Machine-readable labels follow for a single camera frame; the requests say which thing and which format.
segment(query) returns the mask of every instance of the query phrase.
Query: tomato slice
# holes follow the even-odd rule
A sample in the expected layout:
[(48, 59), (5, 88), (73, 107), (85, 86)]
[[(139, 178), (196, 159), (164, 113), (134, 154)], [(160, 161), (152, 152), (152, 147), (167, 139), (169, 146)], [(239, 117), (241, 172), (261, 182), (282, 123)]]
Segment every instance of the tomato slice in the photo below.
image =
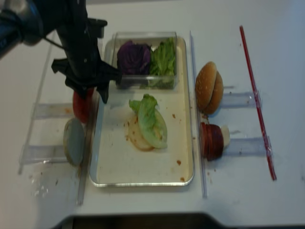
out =
[(206, 159), (208, 161), (214, 160), (214, 146), (213, 146), (213, 136), (211, 131), (211, 125), (206, 125), (206, 132), (208, 138), (208, 153)]
[(73, 112), (82, 123), (88, 122), (93, 92), (94, 88), (88, 89), (86, 99), (82, 99), (76, 92), (73, 93)]
[(209, 129), (211, 131), (212, 136), (213, 151), (210, 152), (208, 160), (216, 160), (218, 158), (221, 158), (221, 156), (223, 155), (224, 138), (219, 126), (210, 124)]
[(206, 158), (208, 154), (208, 138), (206, 131), (206, 124), (200, 123), (200, 143), (201, 143), (201, 155)]

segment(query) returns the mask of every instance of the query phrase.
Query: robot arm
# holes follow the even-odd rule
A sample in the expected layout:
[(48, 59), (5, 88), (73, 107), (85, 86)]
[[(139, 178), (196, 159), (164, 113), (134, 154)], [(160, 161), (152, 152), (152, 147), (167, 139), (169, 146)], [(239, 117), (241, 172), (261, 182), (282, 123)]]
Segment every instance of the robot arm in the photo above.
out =
[(66, 85), (85, 98), (97, 87), (104, 103), (109, 81), (122, 74), (101, 61), (97, 39), (106, 21), (88, 19), (85, 0), (6, 0), (0, 13), (0, 57), (19, 42), (35, 45), (56, 29), (66, 59), (54, 60), (53, 71), (66, 76)]

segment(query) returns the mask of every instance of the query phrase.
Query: clear acrylic holder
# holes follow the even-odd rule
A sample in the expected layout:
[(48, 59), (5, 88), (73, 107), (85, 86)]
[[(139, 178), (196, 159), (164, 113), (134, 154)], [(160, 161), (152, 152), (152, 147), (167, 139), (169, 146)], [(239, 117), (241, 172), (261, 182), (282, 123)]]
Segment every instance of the clear acrylic holder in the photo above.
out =
[[(190, 41), (190, 50), (191, 50), (191, 64), (192, 64), (192, 74), (194, 80), (196, 80), (196, 67), (195, 67), (195, 57), (194, 57), (194, 47), (193, 47), (193, 37), (190, 32), (189, 34)], [(225, 89), (234, 88), (234, 86), (224, 86)], [(261, 106), (261, 99), (258, 92), (245, 92), (245, 93), (226, 93), (223, 94), (223, 98), (220, 104), (222, 109), (231, 109), (231, 108), (258, 108)], [(201, 113), (195, 108), (196, 123), (198, 128), (197, 133), (200, 134), (200, 123), (201, 123)], [(200, 174), (201, 174), (201, 187), (202, 187), (202, 196), (207, 198), (207, 182), (205, 175), (205, 163), (203, 157), (201, 157), (201, 140), (198, 141), (198, 150), (200, 157)], [(264, 138), (233, 138), (230, 141), (230, 144), (223, 151), (223, 156), (266, 156), (272, 154), (271, 149), (266, 151)]]
[(266, 156), (264, 139), (262, 137), (233, 138), (224, 149), (223, 156)]
[[(55, 32), (51, 39), (60, 42)], [(102, 42), (100, 39), (98, 39), (98, 47), (101, 54)], [(54, 74), (52, 70), (50, 71), (52, 60), (54, 58), (63, 57), (65, 57), (63, 50), (50, 45), (36, 101), (31, 113), (28, 134), (19, 158), (20, 168), (18, 173), (22, 174), (24, 165), (37, 163), (62, 164), (60, 165), (61, 168), (64, 171), (67, 171), (67, 173), (76, 172), (79, 174), (80, 172), (80, 176), (77, 178), (74, 178), (71, 175), (65, 177), (71, 182), (73, 180), (75, 180), (74, 183), (76, 181), (79, 182), (76, 199), (76, 204), (79, 206), (83, 203), (99, 95), (96, 91), (93, 93), (89, 120), (88, 123), (83, 126), (85, 131), (83, 160), (79, 167), (72, 167), (68, 164), (68, 160), (64, 154), (63, 132), (67, 121), (74, 117), (72, 106), (73, 90), (65, 85), (64, 75), (60, 73)], [(62, 191), (58, 191), (57, 194), (60, 198)]]
[(226, 93), (220, 103), (220, 107), (224, 109), (229, 108), (256, 108), (255, 96), (260, 99), (259, 93), (245, 92), (245, 93)]

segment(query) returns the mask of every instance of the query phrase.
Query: sesame bun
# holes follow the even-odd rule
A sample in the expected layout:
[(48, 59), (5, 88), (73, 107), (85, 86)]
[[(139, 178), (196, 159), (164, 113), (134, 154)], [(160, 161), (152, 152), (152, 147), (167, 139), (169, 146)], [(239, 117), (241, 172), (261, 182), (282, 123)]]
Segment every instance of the sesame bun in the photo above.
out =
[(211, 100), (208, 106), (204, 108), (203, 112), (206, 113), (207, 115), (213, 114), (219, 107), (221, 99), (223, 98), (223, 94), (224, 94), (223, 79), (221, 78), (219, 72), (217, 72)]
[(217, 68), (214, 62), (208, 62), (199, 72), (196, 83), (195, 93), (197, 98), (197, 106), (203, 111), (209, 104), (214, 84), (216, 80)]
[(195, 83), (197, 107), (210, 115), (216, 111), (224, 93), (223, 80), (214, 62), (208, 62), (199, 72)]

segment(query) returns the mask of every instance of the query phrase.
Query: black cable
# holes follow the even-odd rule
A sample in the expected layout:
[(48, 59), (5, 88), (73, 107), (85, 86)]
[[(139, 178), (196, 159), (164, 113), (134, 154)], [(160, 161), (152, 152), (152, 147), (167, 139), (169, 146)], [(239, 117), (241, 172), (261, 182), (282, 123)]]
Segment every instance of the black cable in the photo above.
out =
[(63, 49), (63, 50), (65, 50), (65, 51), (68, 51), (68, 49), (66, 49), (65, 47), (61, 46), (60, 44), (58, 44), (58, 43), (56, 43), (56, 42), (50, 40), (50, 39), (47, 38), (46, 36), (41, 36), (41, 35), (39, 35), (39, 34), (33, 32), (33, 31), (30, 31), (30, 30), (27, 29), (27, 28), (25, 29), (25, 28), (23, 27), (22, 24), (19, 24), (19, 23), (17, 23), (16, 21), (14, 21), (14, 20), (12, 20), (12, 19), (9, 19), (9, 18), (7, 18), (7, 17), (3, 17), (2, 15), (0, 15), (0, 19), (3, 20), (3, 21), (5, 21), (5, 22), (7, 22), (7, 23), (9, 23), (9, 24), (12, 25), (12, 26), (17, 26), (17, 27), (19, 28), (19, 30), (24, 30), (24, 31), (27, 32), (28, 34), (31, 34), (31, 35), (33, 35), (33, 36), (39, 37), (39, 38), (41, 38), (41, 39), (44, 39), (45, 41), (49, 42), (50, 44), (52, 44), (52, 45), (54, 45), (54, 46), (56, 46), (56, 47), (58, 47), (58, 48), (60, 48), (60, 49)]

